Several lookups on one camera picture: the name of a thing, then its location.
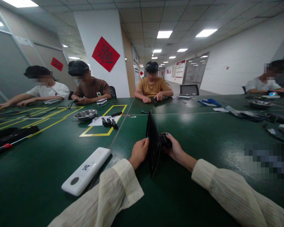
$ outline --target yellow shirt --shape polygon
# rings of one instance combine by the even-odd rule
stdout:
[[[147,97],[155,97],[160,91],[171,90],[165,80],[161,77],[159,77],[158,80],[153,84],[149,83],[148,78],[141,79],[137,88],[141,89],[143,95]]]

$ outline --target white shirt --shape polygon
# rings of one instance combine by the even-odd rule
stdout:
[[[253,190],[240,174],[218,169],[200,159],[191,178],[208,190],[240,225],[284,226],[284,209]],[[132,165],[122,159],[104,171],[100,183],[67,207],[49,226],[111,226],[121,210],[135,204],[143,195]]]
[[[275,90],[281,88],[275,80],[268,80],[267,84],[264,84],[258,77],[250,80],[247,82],[245,89],[246,91],[249,91],[251,89],[257,89],[257,90]]]
[[[61,96],[65,100],[68,100],[69,89],[66,85],[55,82],[51,87],[35,86],[26,93],[35,97]]]

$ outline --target black chair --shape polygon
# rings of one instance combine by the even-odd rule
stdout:
[[[117,98],[116,89],[113,86],[110,86],[111,98]]]
[[[247,94],[245,86],[242,86],[244,94]]]
[[[72,95],[73,95],[73,94],[74,94],[73,91],[70,91],[70,92],[69,92],[69,96],[68,96],[68,99],[69,99],[69,100],[72,100]]]
[[[180,93],[183,95],[199,95],[199,88],[196,84],[182,84],[180,85]]]

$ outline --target stainless steel bowl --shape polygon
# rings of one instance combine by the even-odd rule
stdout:
[[[88,121],[94,119],[97,113],[98,111],[96,110],[85,110],[75,114],[74,118],[76,118],[79,121]]]
[[[257,109],[269,109],[270,107],[274,106],[274,104],[272,104],[271,102],[266,102],[266,101],[249,100],[248,102],[251,107]]]

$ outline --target brown shirt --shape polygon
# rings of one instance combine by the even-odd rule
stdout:
[[[74,95],[82,98],[96,98],[105,94],[110,94],[110,88],[104,80],[94,78],[92,84],[79,85],[77,90],[74,92]]]
[[[153,84],[149,83],[148,78],[141,79],[137,88],[141,89],[143,95],[147,97],[155,97],[160,91],[171,90],[165,80],[161,77]]]

